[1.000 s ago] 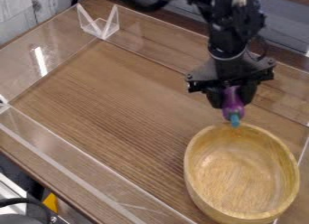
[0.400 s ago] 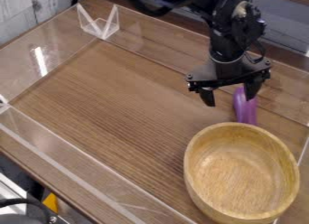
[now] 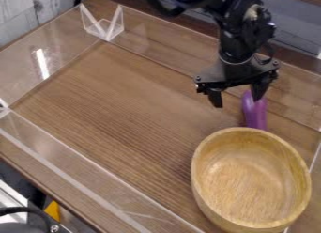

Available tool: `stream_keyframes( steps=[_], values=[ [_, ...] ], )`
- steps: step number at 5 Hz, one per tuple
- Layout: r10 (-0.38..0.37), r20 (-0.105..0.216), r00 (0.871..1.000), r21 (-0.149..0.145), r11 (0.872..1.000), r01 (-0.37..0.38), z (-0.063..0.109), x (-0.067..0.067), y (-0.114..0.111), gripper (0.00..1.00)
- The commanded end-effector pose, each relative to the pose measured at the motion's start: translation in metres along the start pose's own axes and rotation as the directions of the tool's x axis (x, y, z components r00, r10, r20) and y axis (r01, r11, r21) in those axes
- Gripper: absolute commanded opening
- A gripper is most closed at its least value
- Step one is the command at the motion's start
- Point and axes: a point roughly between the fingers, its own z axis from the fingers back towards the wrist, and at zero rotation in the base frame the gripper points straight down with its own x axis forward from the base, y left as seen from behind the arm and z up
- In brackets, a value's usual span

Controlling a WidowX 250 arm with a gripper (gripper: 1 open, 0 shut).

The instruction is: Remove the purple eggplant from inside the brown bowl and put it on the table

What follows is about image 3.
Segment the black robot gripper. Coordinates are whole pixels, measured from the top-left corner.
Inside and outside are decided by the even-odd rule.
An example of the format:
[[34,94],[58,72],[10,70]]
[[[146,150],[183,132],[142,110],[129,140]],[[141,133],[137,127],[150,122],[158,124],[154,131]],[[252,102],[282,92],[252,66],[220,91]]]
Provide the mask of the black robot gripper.
[[278,69],[278,60],[262,59],[256,55],[240,64],[228,64],[218,59],[192,78],[196,92],[206,92],[211,105],[215,108],[222,108],[219,91],[239,85],[250,85],[251,98],[258,101],[264,96],[268,84],[276,78]]

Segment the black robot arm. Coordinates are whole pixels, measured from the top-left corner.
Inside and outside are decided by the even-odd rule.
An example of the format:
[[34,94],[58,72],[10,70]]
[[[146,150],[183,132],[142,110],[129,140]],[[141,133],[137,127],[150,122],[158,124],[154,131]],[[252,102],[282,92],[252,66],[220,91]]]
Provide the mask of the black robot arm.
[[258,101],[276,79],[279,63],[272,59],[267,41],[275,25],[262,0],[146,0],[150,7],[166,17],[177,17],[188,9],[202,9],[218,25],[218,58],[211,67],[194,77],[196,91],[204,94],[212,106],[220,108],[222,92],[248,85],[251,99]]

